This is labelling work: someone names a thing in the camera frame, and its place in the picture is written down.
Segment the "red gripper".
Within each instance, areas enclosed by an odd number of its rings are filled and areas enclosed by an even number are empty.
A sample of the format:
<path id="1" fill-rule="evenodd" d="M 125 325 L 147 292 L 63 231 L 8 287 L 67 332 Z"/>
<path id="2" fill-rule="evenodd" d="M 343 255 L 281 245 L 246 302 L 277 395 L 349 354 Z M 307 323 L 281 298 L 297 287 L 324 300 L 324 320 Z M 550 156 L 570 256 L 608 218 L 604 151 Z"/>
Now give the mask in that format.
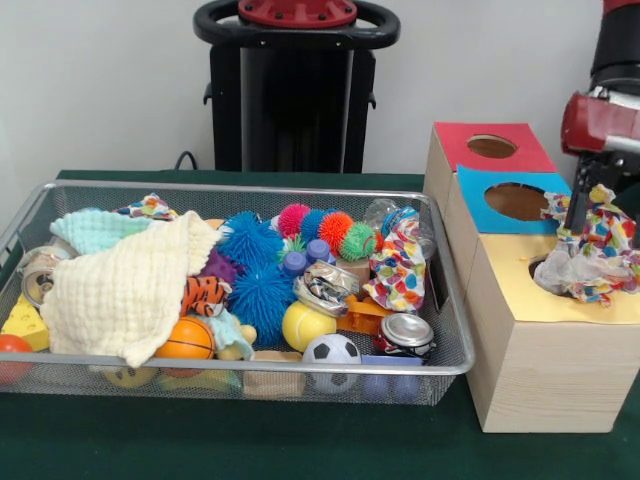
<path id="1" fill-rule="evenodd" d="M 579 157 L 565 227 L 581 235 L 591 190 L 603 181 L 602 152 L 639 153 L 639 110 L 599 97 L 574 93 L 561 125 L 561 147 Z"/>

